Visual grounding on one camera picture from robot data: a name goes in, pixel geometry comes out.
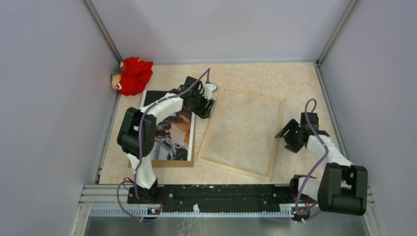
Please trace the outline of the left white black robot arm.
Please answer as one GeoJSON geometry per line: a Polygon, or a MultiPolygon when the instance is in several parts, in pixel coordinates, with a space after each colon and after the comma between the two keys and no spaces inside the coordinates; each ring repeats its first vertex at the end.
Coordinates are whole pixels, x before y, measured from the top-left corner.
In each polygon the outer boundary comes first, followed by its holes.
{"type": "Polygon", "coordinates": [[[117,144],[131,162],[135,187],[141,187],[139,197],[145,203],[154,202],[158,195],[154,187],[157,178],[149,157],[154,146],[157,125],[182,109],[189,109],[201,119],[209,118],[215,104],[212,96],[217,91],[218,86],[215,83],[202,83],[201,80],[188,76],[179,88],[168,91],[149,105],[126,110],[117,144]]]}

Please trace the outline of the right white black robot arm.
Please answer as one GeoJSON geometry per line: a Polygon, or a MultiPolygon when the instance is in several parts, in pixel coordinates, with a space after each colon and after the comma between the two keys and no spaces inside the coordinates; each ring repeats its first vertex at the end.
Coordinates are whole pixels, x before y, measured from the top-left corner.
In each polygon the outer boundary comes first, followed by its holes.
{"type": "Polygon", "coordinates": [[[321,180],[310,173],[294,175],[288,189],[289,198],[293,202],[301,203],[310,197],[324,212],[358,216],[365,214],[368,171],[344,157],[329,134],[319,130],[316,113],[301,113],[300,122],[291,119],[275,137],[284,139],[285,149],[293,153],[305,147],[318,158],[313,169],[320,165],[324,169],[321,180]]]}

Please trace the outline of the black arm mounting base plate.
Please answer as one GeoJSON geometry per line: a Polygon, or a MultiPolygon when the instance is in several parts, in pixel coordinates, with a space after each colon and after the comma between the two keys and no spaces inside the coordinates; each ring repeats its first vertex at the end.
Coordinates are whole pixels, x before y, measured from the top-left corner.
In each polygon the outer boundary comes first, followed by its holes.
{"type": "Polygon", "coordinates": [[[157,204],[164,213],[191,212],[197,206],[202,213],[270,213],[284,204],[294,204],[296,191],[281,184],[165,184],[151,190],[129,189],[127,203],[157,204]]]}

